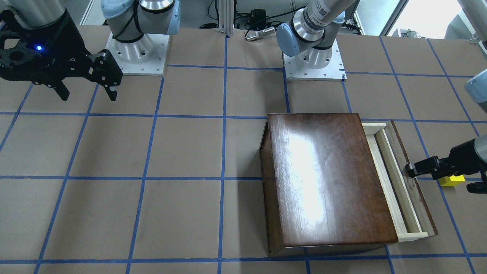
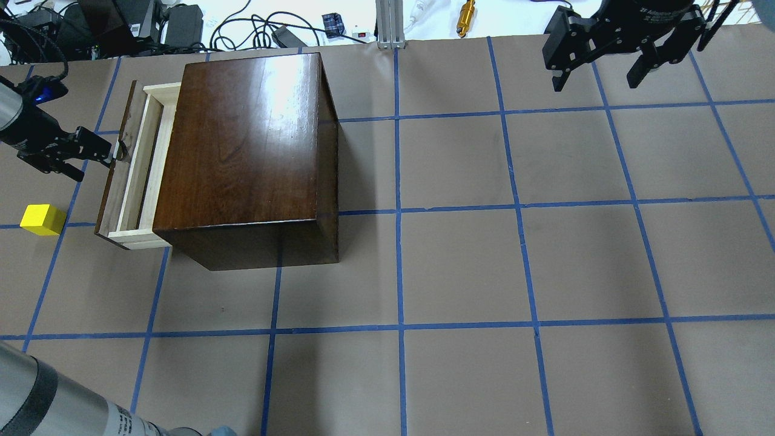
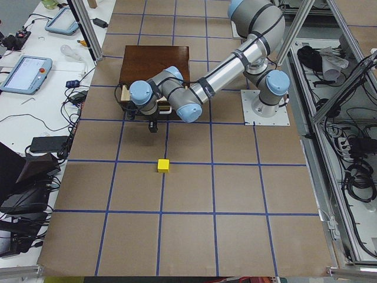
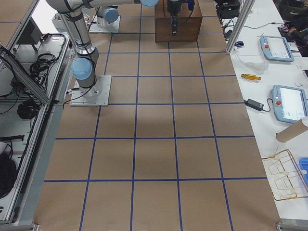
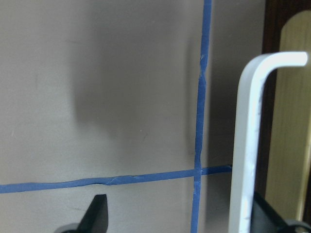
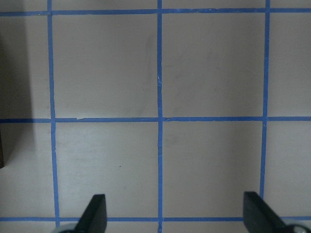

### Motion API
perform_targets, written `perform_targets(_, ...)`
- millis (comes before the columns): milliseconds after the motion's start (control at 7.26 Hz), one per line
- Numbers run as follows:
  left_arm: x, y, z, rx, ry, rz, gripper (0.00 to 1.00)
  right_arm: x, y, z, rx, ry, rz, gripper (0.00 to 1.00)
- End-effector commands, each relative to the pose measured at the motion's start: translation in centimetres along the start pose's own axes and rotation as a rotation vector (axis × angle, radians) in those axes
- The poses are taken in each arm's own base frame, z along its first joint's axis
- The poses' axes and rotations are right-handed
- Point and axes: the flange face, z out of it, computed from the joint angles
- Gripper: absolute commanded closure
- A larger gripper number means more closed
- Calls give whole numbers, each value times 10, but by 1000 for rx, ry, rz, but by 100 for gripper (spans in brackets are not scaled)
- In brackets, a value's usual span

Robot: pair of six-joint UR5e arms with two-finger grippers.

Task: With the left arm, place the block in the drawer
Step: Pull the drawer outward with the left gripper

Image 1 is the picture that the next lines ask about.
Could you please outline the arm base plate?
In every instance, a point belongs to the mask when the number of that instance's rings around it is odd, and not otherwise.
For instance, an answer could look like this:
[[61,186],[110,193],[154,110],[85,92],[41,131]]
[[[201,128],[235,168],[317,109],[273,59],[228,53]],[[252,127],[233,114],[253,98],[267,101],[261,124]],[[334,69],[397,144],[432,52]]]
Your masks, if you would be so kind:
[[110,33],[106,44],[124,76],[163,76],[172,36],[145,33],[140,40],[122,43]]
[[337,40],[326,50],[308,49],[294,57],[282,54],[288,80],[346,81]]

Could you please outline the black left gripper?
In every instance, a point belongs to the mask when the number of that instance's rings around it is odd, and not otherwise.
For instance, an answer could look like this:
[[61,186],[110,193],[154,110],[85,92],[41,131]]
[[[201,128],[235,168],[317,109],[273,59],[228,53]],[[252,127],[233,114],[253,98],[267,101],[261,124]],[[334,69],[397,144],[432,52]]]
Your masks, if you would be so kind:
[[[433,179],[440,179],[452,175],[484,175],[487,167],[487,139],[476,138],[461,145],[453,147],[449,151],[449,164],[447,158],[433,156],[414,164],[404,166],[403,175],[416,178],[420,175],[430,174]],[[466,186],[471,194],[487,194],[487,184],[472,182]]]

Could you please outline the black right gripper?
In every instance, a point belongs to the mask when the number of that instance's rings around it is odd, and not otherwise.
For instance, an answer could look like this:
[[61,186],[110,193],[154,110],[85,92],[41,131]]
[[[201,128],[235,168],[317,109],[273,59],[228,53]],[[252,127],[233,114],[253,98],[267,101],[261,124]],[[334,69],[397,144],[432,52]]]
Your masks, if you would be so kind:
[[73,22],[64,10],[55,21],[35,29],[20,25],[11,10],[3,10],[1,20],[1,77],[5,80],[46,84],[62,101],[70,92],[66,77],[82,77],[101,85],[111,101],[123,72],[109,50],[91,54]]

